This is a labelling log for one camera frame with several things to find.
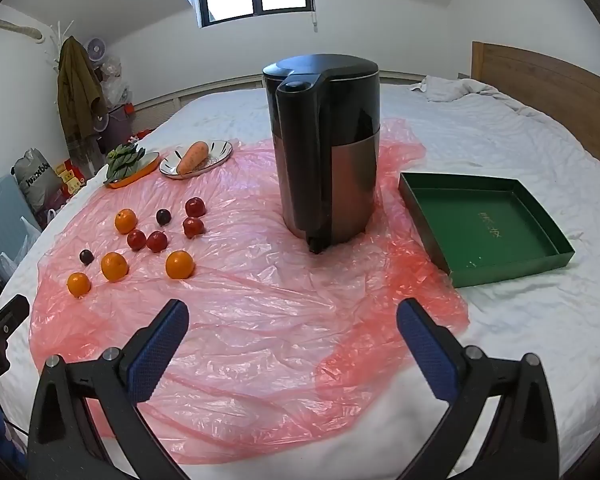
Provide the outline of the orange back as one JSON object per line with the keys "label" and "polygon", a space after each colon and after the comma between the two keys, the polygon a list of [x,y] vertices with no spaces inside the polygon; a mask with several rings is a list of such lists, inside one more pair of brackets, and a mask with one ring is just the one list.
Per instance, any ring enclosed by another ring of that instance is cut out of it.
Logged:
{"label": "orange back", "polygon": [[130,208],[119,210],[114,217],[114,227],[122,235],[131,233],[136,229],[136,226],[137,216]]}

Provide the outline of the carrot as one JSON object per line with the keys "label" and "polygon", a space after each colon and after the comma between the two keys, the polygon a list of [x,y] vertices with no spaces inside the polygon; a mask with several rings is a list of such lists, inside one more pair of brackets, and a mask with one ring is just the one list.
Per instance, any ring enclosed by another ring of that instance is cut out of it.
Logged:
{"label": "carrot", "polygon": [[181,157],[178,166],[176,166],[176,173],[180,176],[191,174],[198,166],[207,160],[208,156],[208,144],[204,141],[195,142]]}

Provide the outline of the green leafy vegetable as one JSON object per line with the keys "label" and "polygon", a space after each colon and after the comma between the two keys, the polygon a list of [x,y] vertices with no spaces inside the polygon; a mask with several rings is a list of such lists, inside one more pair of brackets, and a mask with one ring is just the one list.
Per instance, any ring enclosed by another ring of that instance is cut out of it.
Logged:
{"label": "green leafy vegetable", "polygon": [[111,184],[131,177],[140,168],[140,161],[146,150],[135,143],[120,144],[107,154],[107,174],[105,182]]}

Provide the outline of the pink plastic sheet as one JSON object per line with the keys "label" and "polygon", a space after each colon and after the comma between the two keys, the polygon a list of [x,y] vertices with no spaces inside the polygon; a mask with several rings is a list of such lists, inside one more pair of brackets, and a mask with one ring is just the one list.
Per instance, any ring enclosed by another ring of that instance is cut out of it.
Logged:
{"label": "pink plastic sheet", "polygon": [[[268,141],[237,144],[228,162],[192,180],[150,174],[96,191],[38,267],[33,361],[94,359],[178,299],[189,310],[187,333],[142,413],[179,463],[232,462],[347,430],[408,362],[396,329],[402,299],[416,298],[454,332],[468,324],[466,302],[430,262],[398,190],[400,171],[425,148],[402,119],[385,120],[380,134],[370,223],[318,255],[283,222]],[[183,221],[192,197],[206,204],[206,232],[189,240]],[[124,208],[146,240],[163,231],[168,247],[133,252],[114,227]],[[159,209],[171,213],[166,226]],[[88,266],[83,249],[94,255]],[[177,250],[196,263],[187,280],[166,275],[166,257]],[[129,263],[123,280],[102,275],[107,252]],[[76,272],[92,283],[82,298],[67,288]]]}

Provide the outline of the dark plum back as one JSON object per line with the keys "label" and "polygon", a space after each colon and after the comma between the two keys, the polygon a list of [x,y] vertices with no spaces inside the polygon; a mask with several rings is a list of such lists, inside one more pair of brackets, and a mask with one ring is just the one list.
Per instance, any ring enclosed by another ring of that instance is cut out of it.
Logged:
{"label": "dark plum back", "polygon": [[159,226],[166,226],[171,222],[172,216],[167,209],[159,209],[156,212],[156,220]]}

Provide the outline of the dark plum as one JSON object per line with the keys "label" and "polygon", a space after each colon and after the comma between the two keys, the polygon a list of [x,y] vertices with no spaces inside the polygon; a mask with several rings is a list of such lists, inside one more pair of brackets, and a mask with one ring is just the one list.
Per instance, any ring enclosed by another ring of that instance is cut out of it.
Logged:
{"label": "dark plum", "polygon": [[159,209],[156,212],[156,220],[159,226],[166,226],[171,222],[172,216],[167,209]]}
{"label": "dark plum", "polygon": [[88,266],[94,261],[94,255],[88,249],[83,249],[79,254],[80,261],[84,264],[84,266]]}

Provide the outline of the red yellow box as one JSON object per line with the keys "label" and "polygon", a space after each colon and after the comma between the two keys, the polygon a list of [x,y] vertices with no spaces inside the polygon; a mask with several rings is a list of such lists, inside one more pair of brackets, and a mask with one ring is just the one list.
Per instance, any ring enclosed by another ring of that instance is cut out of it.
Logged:
{"label": "red yellow box", "polygon": [[54,168],[55,174],[62,181],[61,189],[67,197],[75,196],[86,185],[86,179],[81,170],[66,159]]}

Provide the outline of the red apple back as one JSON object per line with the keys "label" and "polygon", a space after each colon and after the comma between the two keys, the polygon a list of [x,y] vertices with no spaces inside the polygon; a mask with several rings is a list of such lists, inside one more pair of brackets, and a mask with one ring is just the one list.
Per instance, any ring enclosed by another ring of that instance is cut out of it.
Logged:
{"label": "red apple back", "polygon": [[192,197],[185,203],[185,212],[189,217],[200,218],[207,213],[207,207],[202,198]]}

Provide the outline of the green tray box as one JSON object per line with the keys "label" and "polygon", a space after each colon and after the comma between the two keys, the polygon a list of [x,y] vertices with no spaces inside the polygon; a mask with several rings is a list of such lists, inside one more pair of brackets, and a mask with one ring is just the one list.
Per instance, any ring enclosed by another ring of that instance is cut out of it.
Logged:
{"label": "green tray box", "polygon": [[516,179],[404,172],[399,191],[430,260],[456,288],[553,271],[574,255]]}

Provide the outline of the small white fan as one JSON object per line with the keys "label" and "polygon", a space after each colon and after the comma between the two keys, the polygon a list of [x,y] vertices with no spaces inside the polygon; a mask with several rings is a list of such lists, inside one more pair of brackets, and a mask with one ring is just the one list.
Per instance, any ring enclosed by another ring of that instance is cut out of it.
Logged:
{"label": "small white fan", "polygon": [[87,41],[85,50],[90,61],[94,64],[99,64],[106,56],[105,41],[102,38],[93,37]]}

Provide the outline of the dark plum front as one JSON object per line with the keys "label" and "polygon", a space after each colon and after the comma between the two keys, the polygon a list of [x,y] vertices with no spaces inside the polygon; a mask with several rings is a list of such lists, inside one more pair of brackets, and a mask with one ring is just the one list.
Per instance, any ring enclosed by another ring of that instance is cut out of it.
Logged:
{"label": "dark plum front", "polygon": [[94,261],[94,255],[88,249],[83,249],[79,254],[80,261],[84,264],[84,266],[88,266]]}

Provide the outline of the crumpled white blanket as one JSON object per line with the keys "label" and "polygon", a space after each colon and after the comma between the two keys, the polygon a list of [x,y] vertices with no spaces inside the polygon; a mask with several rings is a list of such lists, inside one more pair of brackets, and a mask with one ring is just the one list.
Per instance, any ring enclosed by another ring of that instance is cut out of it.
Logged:
{"label": "crumpled white blanket", "polygon": [[490,84],[471,78],[452,80],[428,75],[421,82],[411,84],[410,89],[422,92],[430,102],[453,102],[475,94],[497,100],[517,112],[526,108],[524,104]]}

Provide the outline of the small orange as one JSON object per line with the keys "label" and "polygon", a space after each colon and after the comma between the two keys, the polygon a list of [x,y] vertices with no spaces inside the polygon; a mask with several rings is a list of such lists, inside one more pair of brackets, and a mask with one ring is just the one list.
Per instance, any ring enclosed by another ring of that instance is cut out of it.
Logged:
{"label": "small orange", "polygon": [[68,276],[67,288],[74,298],[82,298],[90,292],[92,283],[86,274],[76,272]]}

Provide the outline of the light blue suitcase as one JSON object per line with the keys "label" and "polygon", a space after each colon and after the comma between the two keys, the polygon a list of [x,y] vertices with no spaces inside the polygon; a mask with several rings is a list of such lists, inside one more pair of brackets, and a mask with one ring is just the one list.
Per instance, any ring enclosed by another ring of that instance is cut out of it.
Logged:
{"label": "light blue suitcase", "polygon": [[0,282],[6,284],[40,235],[40,226],[11,174],[0,178]]}

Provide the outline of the black electric kettle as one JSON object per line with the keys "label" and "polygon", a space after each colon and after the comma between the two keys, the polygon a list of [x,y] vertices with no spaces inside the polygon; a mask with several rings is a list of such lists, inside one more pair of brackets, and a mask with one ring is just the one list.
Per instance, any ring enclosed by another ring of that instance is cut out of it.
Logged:
{"label": "black electric kettle", "polygon": [[319,254],[362,233],[374,211],[379,68],[319,53],[284,58],[262,77],[283,218]]}

